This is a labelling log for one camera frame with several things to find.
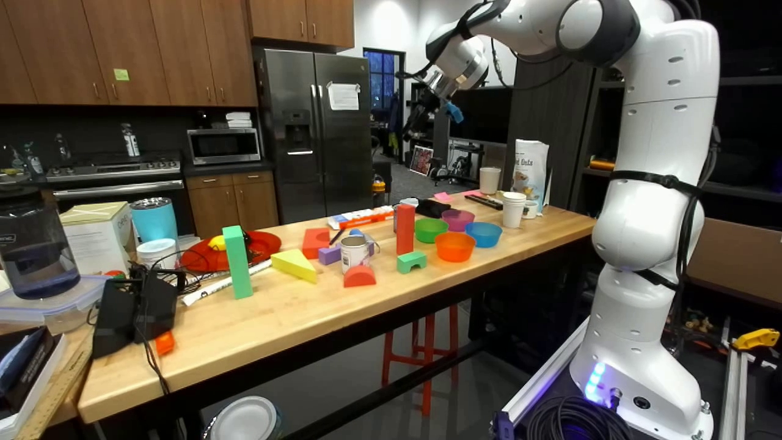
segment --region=wooden table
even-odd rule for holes
[[[501,224],[499,210],[459,195],[451,205],[476,214],[476,220]],[[311,220],[269,228],[267,232],[279,235],[284,249],[291,249],[300,246],[306,228],[323,226],[323,220]],[[415,249],[423,249],[430,265],[413,274],[399,274],[391,224],[376,224],[361,228],[382,248],[373,258],[376,287],[341,290],[340,265],[321,266],[318,285],[274,270],[256,274],[252,298],[234,302],[231,292],[220,292],[193,308],[181,308],[174,329],[175,352],[159,364],[175,393],[536,255],[578,243],[592,235],[592,226],[592,217],[548,209],[542,217],[523,220],[520,231],[504,231],[495,249],[476,249],[466,265],[438,263],[435,248],[415,243]],[[143,349],[131,345],[92,363],[79,414],[86,424],[97,424],[156,398],[160,398],[159,379],[149,369]]]

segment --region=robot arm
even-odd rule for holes
[[[617,404],[653,439],[710,439],[699,385],[659,335],[703,214],[694,199],[718,90],[718,38],[679,19],[666,0],[499,0],[445,24],[426,54],[440,95],[488,70],[485,34],[520,57],[572,57],[625,79],[615,171],[592,243],[606,263],[569,376],[589,401]]]

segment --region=chair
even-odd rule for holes
[[[394,331],[387,332],[384,337],[384,369],[382,369],[382,387],[388,387],[391,379],[391,363],[401,364],[415,364],[426,367],[435,363],[435,356],[454,356],[459,349],[459,308],[449,307],[448,308],[448,349],[435,347],[435,314],[423,318],[423,345],[420,345],[420,332],[418,332],[418,321],[413,321],[410,331],[410,356],[395,356],[394,352]],[[433,414],[433,382],[423,385],[423,397],[420,397],[420,414],[430,415]]]

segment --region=glass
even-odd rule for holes
[[[0,188],[0,255],[20,298],[57,296],[81,280],[57,210],[32,187]]]

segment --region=stainless steel refrigerator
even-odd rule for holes
[[[280,224],[372,209],[366,62],[263,49],[256,72]]]

